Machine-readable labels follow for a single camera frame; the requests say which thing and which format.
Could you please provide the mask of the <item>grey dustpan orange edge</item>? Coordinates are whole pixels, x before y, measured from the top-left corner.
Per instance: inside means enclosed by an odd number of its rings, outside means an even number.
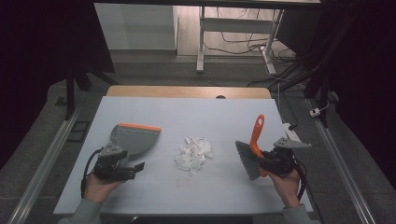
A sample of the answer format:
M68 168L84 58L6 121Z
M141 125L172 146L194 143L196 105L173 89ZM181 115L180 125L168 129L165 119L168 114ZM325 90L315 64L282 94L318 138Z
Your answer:
M132 123L119 123L111 134L110 142L127 152L127 161L141 157L157 143L162 129Z

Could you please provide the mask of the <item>white desk frame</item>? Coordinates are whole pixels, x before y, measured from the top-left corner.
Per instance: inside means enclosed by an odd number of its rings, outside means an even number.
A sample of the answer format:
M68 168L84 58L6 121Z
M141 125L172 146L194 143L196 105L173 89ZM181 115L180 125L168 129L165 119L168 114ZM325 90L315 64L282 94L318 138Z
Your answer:
M204 72L205 65L205 46L204 39L206 32L225 32L225 33L248 33L268 35L267 43L264 47L260 47L262 57L265 62L267 73L275 75L276 69L270 57L272 44L276 37L278 25L280 24L283 11L281 9L274 10L275 15L269 21L248 20L248 19L221 19L210 18L205 15L205 7L200 7L199 21L199 45L197 51L196 72L198 74Z

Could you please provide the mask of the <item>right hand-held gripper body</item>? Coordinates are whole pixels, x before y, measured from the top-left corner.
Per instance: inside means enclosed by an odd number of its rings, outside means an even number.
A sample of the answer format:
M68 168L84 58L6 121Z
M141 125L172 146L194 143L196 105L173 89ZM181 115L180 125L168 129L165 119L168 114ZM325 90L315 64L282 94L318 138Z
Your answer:
M280 177L285 177L290 174L292 170L299 172L300 167L294 156L293 150L308 149L311 147L311 144L281 137L274 142L274 148L268 153L271 161L270 172Z

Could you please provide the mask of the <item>white power strip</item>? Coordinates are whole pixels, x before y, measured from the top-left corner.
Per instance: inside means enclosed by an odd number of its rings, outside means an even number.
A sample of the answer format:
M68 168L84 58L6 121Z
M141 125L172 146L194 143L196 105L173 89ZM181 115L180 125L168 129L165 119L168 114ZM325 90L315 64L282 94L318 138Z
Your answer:
M289 138L289 139L291 139L291 140L293 140L293 141L297 141L297 142L300 142L301 141L301 139L300 139L300 137L297 135L297 133L294 131L294 130L292 130L290 127L291 127L291 125L289 124L289 123L284 123L283 124L283 127L284 127L284 131L285 131L285 133L286 133L286 135L287 135L287 137Z

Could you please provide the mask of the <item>white foam board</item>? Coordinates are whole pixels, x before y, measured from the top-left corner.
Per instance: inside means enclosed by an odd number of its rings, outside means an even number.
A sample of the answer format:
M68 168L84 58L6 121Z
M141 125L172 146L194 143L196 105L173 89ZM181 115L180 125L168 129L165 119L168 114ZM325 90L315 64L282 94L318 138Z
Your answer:
M285 132L271 99L104 97L97 109L54 212L69 215L80 202L80 180L88 158L109 141L119 123L162 129L155 146L140 157L143 171L116 188L102 213L125 216L232 216L278 213L283 203L270 178L249 180L235 142L248 142L256 118L265 122L258 144L270 150ZM187 136L203 137L213 157L193 176L174 161Z

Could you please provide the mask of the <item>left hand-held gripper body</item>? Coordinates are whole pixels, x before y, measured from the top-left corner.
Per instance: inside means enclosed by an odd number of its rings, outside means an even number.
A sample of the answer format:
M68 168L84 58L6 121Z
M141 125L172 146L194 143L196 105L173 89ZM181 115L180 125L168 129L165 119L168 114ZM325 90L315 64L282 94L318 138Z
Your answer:
M105 181L127 181L134 179L135 173L128 173L128 167L123 167L120 154L123 150L109 143L99 152L98 159L94 165L93 173Z

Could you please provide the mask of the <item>pile of white paper scraps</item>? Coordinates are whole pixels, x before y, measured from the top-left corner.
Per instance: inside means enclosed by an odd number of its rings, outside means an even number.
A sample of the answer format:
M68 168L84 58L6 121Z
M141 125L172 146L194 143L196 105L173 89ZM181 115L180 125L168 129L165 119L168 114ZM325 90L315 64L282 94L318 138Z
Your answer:
M179 154L174 161L177 169L193 176L205 164L207 158L212 158L212 145L203 137L187 136L179 146Z

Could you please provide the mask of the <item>black tripod stand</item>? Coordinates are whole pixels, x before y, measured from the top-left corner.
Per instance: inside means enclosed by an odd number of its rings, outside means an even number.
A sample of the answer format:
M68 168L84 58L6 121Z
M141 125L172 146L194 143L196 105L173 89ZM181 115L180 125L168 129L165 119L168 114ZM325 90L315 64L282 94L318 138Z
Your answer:
M92 74L95 77L103 80L109 85L119 85L119 82L107 76L104 72L99 71L88 63L83 61L76 61L72 63L69 71L66 73L66 105L67 112L65 120L70 120L75 112L75 88L74 84L77 83L81 91L89 91L92 83L88 77Z

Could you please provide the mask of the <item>aluminium rail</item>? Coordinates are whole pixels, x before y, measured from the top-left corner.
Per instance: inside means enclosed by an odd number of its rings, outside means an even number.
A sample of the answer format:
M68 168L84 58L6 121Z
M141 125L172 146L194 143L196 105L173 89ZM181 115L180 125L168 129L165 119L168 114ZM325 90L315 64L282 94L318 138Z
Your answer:
M7 224L24 224L25 220L28 218L35 201L47 181L50 171L64 146L67 136L70 134L80 114L80 111L81 105L78 105L75 111L69 116L68 120L64 120L62 122L62 125L50 143L46 154L39 163L31 181L7 221Z
M361 189L349 172L347 164L339 151L339 147L336 145L330 131L326 128L319 117L312 117L315 122L321 139L327 148L330 157L334 163L334 166L340 175L340 178L346 188L346 192L350 196L355 210L361 220L362 224L377 224L373 213L363 197Z

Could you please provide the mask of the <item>person's right hand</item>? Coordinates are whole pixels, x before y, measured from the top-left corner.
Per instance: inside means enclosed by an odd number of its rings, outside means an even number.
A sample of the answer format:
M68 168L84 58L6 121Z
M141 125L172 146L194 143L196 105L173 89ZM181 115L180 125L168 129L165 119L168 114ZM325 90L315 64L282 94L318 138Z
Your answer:
M267 173L272 179L276 192L287 208L296 208L300 205L298 198L300 177L296 170L293 170L285 177L280 177L273 173Z

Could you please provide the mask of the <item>person's left hand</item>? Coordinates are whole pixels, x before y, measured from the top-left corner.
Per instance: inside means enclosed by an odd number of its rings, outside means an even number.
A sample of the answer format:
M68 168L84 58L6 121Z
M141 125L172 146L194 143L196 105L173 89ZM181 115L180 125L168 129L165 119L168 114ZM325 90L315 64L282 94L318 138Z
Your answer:
M120 182L106 182L96 175L90 174L86 178L83 198L93 203L103 203Z

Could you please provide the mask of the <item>black floor plate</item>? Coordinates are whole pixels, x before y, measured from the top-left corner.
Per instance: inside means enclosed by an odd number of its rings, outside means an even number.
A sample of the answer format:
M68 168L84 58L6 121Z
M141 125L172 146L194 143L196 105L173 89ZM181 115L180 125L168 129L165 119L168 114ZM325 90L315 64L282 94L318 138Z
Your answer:
M67 136L66 141L72 143L82 143L86 138L89 128L90 123L88 121L76 121L69 135Z

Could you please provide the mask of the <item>grey brush orange handle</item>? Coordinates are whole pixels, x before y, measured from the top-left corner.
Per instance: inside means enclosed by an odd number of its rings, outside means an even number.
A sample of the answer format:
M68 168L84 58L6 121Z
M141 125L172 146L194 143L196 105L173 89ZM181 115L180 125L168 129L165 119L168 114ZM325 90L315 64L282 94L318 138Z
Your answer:
M254 123L252 135L248 144L236 141L236 150L240 160L247 172L248 178L253 181L259 177L267 177L267 174L260 167L260 160L263 158L262 151L258 146L258 139L262 133L265 122L264 114L260 114Z

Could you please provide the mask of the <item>black curtain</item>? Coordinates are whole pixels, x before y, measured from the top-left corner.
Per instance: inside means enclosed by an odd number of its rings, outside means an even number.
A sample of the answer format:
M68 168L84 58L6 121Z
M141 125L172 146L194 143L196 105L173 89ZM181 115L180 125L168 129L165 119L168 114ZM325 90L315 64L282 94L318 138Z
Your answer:
M115 71L93 0L0 0L0 169L49 87L85 64Z
M339 97L336 111L396 187L396 0L326 0L353 8L287 10L276 38L307 69L318 66L335 34L351 18L328 65L311 78L304 95L322 85Z

